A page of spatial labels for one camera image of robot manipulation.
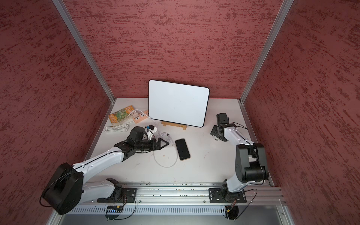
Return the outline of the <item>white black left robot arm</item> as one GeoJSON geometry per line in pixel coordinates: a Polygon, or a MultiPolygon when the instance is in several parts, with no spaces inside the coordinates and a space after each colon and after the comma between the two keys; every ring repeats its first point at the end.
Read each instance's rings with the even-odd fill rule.
{"type": "Polygon", "coordinates": [[[53,208],[60,215],[69,213],[80,203],[92,200],[100,203],[126,203],[135,194],[127,194],[116,179],[91,182],[91,178],[131,156],[159,151],[168,145],[169,142],[163,138],[155,138],[150,128],[136,126],[126,140],[115,144],[110,150],[80,163],[63,163],[58,166],[43,190],[40,201],[45,200],[47,207],[53,208]]]}

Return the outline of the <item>black phone pink case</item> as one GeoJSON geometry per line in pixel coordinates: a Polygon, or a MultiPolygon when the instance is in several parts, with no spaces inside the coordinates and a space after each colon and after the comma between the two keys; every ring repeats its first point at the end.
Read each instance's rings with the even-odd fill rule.
{"type": "Polygon", "coordinates": [[[178,152],[178,155],[179,155],[179,158],[181,161],[190,158],[190,153],[189,153],[188,146],[187,146],[185,139],[176,140],[175,145],[176,145],[177,152],[178,152]]]}

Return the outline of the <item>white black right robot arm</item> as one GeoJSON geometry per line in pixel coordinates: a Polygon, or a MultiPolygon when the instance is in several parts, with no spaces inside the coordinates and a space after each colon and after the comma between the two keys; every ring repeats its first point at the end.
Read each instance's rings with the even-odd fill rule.
{"type": "Polygon", "coordinates": [[[260,186],[269,172],[262,144],[247,139],[233,123],[215,125],[210,134],[203,130],[176,135],[174,146],[178,182],[213,182],[211,203],[244,203],[245,188],[260,186]]]}

